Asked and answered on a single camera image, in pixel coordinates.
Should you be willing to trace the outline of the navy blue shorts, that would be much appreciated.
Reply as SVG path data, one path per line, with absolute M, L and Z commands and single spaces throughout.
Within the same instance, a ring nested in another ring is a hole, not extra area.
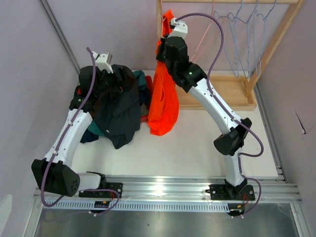
M 117 98 L 107 98 L 97 116 L 84 132 L 80 142 L 90 143 L 101 136 L 108 138 L 115 149 L 130 143 L 149 113 L 150 90 L 139 87 Z

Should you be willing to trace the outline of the pink hanger of orange shorts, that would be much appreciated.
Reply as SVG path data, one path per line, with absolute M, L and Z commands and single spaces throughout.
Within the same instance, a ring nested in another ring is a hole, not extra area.
M 173 13 L 170 9 L 166 12 L 163 11 L 162 2 L 162 0 L 157 0 L 157 29 L 159 38 L 170 33 L 170 20 L 173 18 Z

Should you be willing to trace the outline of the dark grey shorts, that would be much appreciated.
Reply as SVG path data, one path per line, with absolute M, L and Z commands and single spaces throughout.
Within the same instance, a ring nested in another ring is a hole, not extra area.
M 113 74 L 105 75 L 109 86 L 93 119 L 92 132 L 108 138 L 115 149 L 120 149 L 140 129 L 139 85 L 127 66 L 113 64 L 112 69 Z

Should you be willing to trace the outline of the pink hanger of grey shorts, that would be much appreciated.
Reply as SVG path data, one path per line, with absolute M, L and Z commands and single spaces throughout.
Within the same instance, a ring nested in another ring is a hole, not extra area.
M 220 3 L 218 0 L 213 0 L 206 3 L 191 3 L 190 5 L 190 12 L 210 14 L 220 22 L 224 33 L 228 33 L 228 20 L 225 17 L 219 16 L 220 14 L 226 15 L 228 13 L 227 3 Z M 195 50 L 190 50 L 190 59 L 203 69 L 206 69 L 213 62 L 220 46 L 220 31 L 212 20 L 205 17 L 194 17 L 190 22 L 189 30 L 190 35 L 194 36 L 193 42 L 190 45 L 196 47 Z

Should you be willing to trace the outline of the teal green shorts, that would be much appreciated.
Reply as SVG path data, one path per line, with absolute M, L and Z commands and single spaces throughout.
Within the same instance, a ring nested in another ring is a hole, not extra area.
M 148 84 L 145 78 L 145 73 L 142 70 L 134 71 L 134 76 L 138 81 L 138 89 L 139 89 L 139 103 L 141 107 L 141 116 L 148 115 L 149 106 L 151 103 L 151 92 L 148 88 Z M 98 135 L 108 137 L 109 132 L 103 133 L 97 126 L 97 124 L 93 121 L 91 125 L 87 129 L 89 132 Z

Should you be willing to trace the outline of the orange shorts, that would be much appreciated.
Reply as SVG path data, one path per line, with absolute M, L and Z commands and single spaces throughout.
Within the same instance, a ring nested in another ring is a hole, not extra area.
M 153 95 L 147 125 L 150 133 L 163 136 L 174 127 L 179 115 L 179 100 L 176 85 L 166 65 L 157 61 L 154 74 Z

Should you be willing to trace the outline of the blue hanger of teal shorts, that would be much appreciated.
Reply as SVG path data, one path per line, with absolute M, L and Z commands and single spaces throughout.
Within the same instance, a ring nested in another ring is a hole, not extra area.
M 233 72 L 235 78 L 239 77 L 239 72 L 240 72 L 239 65 L 241 66 L 241 69 L 244 72 L 241 56 L 239 54 L 239 50 L 238 50 L 238 47 L 237 47 L 237 36 L 236 36 L 236 32 L 237 32 L 236 31 L 236 23 L 237 23 L 238 15 L 239 15 L 242 7 L 243 7 L 243 1 L 241 1 L 240 7 L 238 8 L 238 10 L 237 10 L 235 15 L 232 12 L 229 12 L 227 15 L 220 15 L 218 13 L 218 11 L 214 11 L 215 16 L 217 16 L 219 19 L 225 19 L 225 20 L 228 21 L 228 26 L 230 28 L 232 39 L 233 39 L 233 42 L 234 42 L 234 64 L 236 66 L 235 69 L 233 68 L 233 65 L 232 65 L 232 63 L 231 63 L 231 61 L 229 59 L 229 56 L 228 56 L 228 53 L 226 51 L 225 46 L 224 46 L 224 52 L 225 52 L 226 58 L 227 58 L 227 60 L 228 60 L 228 62 L 230 64 L 230 67 L 232 69 L 232 72 Z

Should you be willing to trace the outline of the blue hanger of navy shorts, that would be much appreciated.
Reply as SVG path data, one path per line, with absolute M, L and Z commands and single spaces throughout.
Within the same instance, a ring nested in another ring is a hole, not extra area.
M 248 17 L 248 20 L 246 21 L 246 32 L 247 32 L 247 65 L 248 65 L 248 77 L 247 78 L 250 78 L 250 20 L 254 14 L 254 12 L 256 11 L 256 8 L 259 4 L 259 1 L 256 0 L 256 5 L 255 7 L 253 8 L 252 12 L 250 13 L 249 17 Z

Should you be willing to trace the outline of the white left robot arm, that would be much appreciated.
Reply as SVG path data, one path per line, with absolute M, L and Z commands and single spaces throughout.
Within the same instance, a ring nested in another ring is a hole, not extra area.
M 31 169 L 41 195 L 52 193 L 72 197 L 82 192 L 84 197 L 107 196 L 108 184 L 102 173 L 76 173 L 72 163 L 78 145 L 93 117 L 107 98 L 117 98 L 133 88 L 135 76 L 126 66 L 112 66 L 112 73 L 96 66 L 81 68 L 79 85 L 69 105 L 66 122 L 52 148 L 43 159 L 35 159 Z

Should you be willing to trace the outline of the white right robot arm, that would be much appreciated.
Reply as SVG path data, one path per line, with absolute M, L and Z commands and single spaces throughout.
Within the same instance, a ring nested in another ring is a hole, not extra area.
M 182 37 L 161 38 L 160 41 L 157 60 L 166 66 L 177 86 L 200 102 L 221 132 L 213 143 L 216 150 L 224 155 L 225 194 L 230 199 L 237 199 L 247 185 L 240 174 L 237 155 L 242 150 L 252 122 L 234 113 L 207 80 L 202 68 L 189 61 L 187 45 Z

